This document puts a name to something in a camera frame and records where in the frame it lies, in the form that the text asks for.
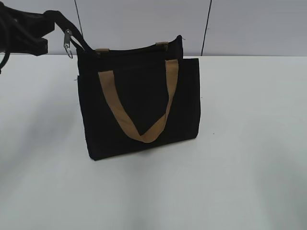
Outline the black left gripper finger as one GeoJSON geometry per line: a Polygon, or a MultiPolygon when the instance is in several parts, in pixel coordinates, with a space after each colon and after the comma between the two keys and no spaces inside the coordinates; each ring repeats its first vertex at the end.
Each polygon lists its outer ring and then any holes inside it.
{"type": "Polygon", "coordinates": [[[45,38],[27,40],[25,42],[25,53],[41,56],[48,53],[48,40],[45,38]]]}

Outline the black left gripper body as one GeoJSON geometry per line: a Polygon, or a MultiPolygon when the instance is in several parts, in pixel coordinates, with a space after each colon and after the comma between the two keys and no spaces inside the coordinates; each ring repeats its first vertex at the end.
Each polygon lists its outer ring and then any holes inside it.
{"type": "Polygon", "coordinates": [[[25,42],[44,38],[54,31],[55,25],[43,14],[19,11],[0,6],[0,50],[25,52],[25,42]]]}

